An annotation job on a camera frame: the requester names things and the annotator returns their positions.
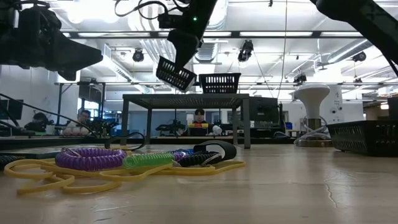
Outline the grey perforated metal shelf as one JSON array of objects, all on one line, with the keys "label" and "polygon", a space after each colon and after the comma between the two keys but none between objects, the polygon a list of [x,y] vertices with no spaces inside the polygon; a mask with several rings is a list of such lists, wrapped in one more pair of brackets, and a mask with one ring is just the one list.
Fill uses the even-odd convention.
[{"label": "grey perforated metal shelf", "polygon": [[249,95],[237,93],[208,93],[208,94],[124,94],[122,110],[122,135],[127,135],[129,104],[134,103],[147,109],[146,143],[150,143],[150,129],[153,109],[231,109],[233,111],[233,142],[238,143],[237,109],[244,113],[244,148],[251,147],[250,119],[249,119]]}]

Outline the wide black band loop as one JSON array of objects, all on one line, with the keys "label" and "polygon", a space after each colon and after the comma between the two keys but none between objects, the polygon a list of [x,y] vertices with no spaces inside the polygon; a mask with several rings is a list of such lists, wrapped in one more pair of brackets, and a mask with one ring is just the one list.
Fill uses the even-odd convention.
[{"label": "wide black band loop", "polygon": [[216,152],[221,154],[221,161],[234,159],[237,154],[237,150],[233,144],[220,140],[205,141],[193,147],[194,153],[210,152],[211,149],[216,149]]}]

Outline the dark equipment cabinet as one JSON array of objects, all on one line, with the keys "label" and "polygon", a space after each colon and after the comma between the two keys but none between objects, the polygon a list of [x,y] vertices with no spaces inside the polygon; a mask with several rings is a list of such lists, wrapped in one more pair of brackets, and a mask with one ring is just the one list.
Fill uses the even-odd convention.
[{"label": "dark equipment cabinet", "polygon": [[276,132],[283,131],[277,98],[251,96],[249,119],[254,122],[252,138],[273,138]]}]

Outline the black mesh plastic basket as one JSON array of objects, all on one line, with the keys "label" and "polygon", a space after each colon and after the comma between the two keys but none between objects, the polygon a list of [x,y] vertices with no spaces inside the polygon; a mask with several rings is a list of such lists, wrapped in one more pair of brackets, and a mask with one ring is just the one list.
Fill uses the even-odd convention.
[{"label": "black mesh plastic basket", "polygon": [[241,73],[200,74],[199,83],[204,94],[237,93]]},{"label": "black mesh plastic basket", "polygon": [[398,120],[369,120],[327,126],[333,147],[367,156],[398,157]]},{"label": "black mesh plastic basket", "polygon": [[175,63],[159,57],[156,77],[181,92],[187,92],[196,82],[197,75],[185,68],[177,70]]}]

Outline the black coil wrist keychain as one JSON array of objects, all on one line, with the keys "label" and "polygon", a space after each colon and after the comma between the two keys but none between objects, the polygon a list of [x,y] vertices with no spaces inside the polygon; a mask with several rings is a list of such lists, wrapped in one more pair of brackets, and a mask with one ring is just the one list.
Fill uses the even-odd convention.
[{"label": "black coil wrist keychain", "polygon": [[180,167],[205,167],[221,162],[222,155],[218,152],[201,152],[182,157],[177,161]]},{"label": "black coil wrist keychain", "polygon": [[4,167],[11,162],[25,159],[24,156],[0,156],[0,171],[4,170]]}]

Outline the black monitor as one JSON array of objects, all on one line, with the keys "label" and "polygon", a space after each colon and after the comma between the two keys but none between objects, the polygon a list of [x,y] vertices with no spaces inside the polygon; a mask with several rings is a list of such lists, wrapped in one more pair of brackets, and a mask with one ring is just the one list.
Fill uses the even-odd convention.
[{"label": "black monitor", "polygon": [[[17,103],[13,100],[0,100],[3,108],[7,109],[12,117],[16,120],[21,120],[22,118],[22,108],[21,103]],[[9,119],[8,115],[0,108],[0,119]]]}]

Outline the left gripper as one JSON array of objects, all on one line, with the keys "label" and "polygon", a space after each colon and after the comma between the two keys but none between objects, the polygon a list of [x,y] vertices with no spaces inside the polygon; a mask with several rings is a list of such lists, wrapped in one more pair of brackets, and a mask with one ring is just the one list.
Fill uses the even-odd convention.
[{"label": "left gripper", "polygon": [[12,8],[19,13],[12,30],[12,64],[22,68],[44,67],[58,71],[66,81],[76,80],[76,71],[103,59],[99,49],[75,42],[61,32],[61,22],[41,0],[18,0]]}]

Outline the white cylindrical column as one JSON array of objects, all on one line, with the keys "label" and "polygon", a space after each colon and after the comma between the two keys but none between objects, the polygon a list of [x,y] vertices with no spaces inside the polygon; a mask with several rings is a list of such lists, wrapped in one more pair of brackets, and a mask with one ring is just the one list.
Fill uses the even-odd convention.
[{"label": "white cylindrical column", "polygon": [[344,111],[341,86],[330,85],[328,97],[328,124],[342,123],[344,121]]}]

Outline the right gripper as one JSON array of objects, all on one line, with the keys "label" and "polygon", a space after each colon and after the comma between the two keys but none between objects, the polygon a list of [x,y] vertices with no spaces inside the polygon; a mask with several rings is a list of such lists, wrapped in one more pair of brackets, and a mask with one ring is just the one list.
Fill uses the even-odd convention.
[{"label": "right gripper", "polygon": [[182,30],[174,29],[167,40],[176,50],[175,68],[181,70],[196,54],[218,0],[191,0],[183,13]]}]

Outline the green coil wrist keychain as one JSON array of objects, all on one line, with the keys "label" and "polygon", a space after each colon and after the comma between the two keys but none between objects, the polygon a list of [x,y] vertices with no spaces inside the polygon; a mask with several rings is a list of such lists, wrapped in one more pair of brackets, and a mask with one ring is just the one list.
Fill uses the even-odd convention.
[{"label": "green coil wrist keychain", "polygon": [[131,154],[123,159],[122,165],[125,169],[138,167],[161,166],[171,164],[175,156],[168,152]]}]

